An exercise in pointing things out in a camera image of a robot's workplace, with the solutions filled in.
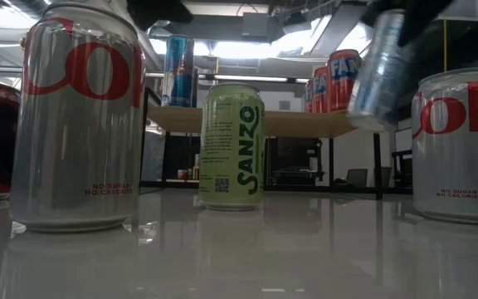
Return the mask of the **blue silver Red Bull can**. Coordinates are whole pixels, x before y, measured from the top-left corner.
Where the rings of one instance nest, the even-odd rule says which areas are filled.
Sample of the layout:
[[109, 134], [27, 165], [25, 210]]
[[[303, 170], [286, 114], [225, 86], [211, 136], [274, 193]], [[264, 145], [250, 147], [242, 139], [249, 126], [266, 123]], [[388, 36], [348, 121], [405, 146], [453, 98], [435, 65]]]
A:
[[190, 107], [193, 95], [194, 40], [172, 35], [166, 41], [162, 106]]
[[413, 58], [410, 44], [398, 45], [404, 18], [404, 10], [392, 9], [382, 12], [374, 25], [373, 39], [347, 108], [355, 127], [382, 132], [395, 126], [397, 100]]

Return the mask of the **silver Diet Coke can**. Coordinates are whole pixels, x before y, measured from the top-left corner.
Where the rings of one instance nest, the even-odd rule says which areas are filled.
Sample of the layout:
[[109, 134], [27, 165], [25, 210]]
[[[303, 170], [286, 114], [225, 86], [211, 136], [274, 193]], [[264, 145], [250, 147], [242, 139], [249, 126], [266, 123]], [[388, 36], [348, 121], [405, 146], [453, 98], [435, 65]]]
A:
[[27, 34], [10, 214], [34, 231], [112, 228], [139, 194], [144, 54], [134, 26], [82, 2]]
[[420, 81], [412, 99], [412, 192], [429, 218], [478, 223], [478, 67]]

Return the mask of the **green Sanzo can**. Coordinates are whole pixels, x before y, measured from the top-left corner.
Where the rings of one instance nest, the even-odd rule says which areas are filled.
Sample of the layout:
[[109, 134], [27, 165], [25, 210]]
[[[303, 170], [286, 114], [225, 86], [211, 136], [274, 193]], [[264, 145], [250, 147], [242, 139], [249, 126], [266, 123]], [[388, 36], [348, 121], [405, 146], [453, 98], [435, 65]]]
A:
[[245, 83], [210, 88], [202, 105], [199, 196], [206, 208], [252, 210], [264, 189], [265, 105]]

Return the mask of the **white ceiling box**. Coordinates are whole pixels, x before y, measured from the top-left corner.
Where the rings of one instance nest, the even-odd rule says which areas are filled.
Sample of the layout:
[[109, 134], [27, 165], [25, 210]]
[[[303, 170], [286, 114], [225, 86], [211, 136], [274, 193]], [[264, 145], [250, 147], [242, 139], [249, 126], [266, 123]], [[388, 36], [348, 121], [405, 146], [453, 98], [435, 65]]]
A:
[[454, 0], [437, 19], [478, 22], [478, 0]]

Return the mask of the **grey ceiling unit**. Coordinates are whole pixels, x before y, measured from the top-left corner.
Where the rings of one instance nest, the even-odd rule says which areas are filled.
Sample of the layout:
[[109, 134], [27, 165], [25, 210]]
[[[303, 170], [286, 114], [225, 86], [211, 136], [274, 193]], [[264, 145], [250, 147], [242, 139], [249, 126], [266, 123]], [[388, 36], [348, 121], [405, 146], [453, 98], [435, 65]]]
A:
[[242, 33], [244, 41], [266, 42], [269, 32], [269, 17], [266, 13], [244, 12], [242, 14]]

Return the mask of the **wooden shelf with black legs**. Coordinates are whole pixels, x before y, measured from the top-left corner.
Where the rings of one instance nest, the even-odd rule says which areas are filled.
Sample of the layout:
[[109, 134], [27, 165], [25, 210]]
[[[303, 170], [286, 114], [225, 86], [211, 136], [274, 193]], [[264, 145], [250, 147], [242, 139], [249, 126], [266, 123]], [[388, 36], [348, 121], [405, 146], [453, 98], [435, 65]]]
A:
[[[165, 139], [171, 133], [198, 133], [202, 128], [202, 110], [177, 106], [161, 106], [159, 96], [150, 88], [144, 90], [145, 117], [165, 131]], [[329, 185], [267, 185], [267, 191], [312, 192], [312, 193], [363, 193], [374, 194], [381, 200], [386, 191], [382, 183], [380, 137], [373, 136], [373, 187], [336, 187], [334, 185], [334, 139], [349, 133], [354, 128], [343, 112], [311, 114], [304, 112], [267, 111], [265, 113], [265, 132], [275, 137], [328, 138], [329, 139]]]

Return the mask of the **grey fabric cover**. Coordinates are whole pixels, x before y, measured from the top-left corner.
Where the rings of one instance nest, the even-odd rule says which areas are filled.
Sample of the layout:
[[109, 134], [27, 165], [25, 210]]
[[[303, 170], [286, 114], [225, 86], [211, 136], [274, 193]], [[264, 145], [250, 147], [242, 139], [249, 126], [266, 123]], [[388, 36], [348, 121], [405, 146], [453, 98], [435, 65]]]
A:
[[158, 181], [162, 176], [166, 132], [151, 119], [146, 120], [142, 158], [142, 181]]

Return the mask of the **black perforated cart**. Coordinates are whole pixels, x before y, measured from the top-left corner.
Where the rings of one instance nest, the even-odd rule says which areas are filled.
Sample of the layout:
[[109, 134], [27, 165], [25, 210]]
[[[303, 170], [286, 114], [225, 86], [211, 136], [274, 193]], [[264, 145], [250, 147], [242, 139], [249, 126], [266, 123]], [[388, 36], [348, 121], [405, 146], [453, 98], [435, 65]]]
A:
[[412, 188], [412, 151], [410, 149], [392, 152], [394, 186], [397, 189]]

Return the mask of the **black desk with monitor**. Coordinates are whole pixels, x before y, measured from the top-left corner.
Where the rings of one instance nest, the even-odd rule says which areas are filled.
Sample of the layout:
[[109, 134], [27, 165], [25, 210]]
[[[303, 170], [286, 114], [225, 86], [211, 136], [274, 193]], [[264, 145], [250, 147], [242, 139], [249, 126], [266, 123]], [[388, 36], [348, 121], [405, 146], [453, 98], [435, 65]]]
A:
[[265, 184], [315, 186], [323, 181], [322, 145], [318, 138], [267, 138]]

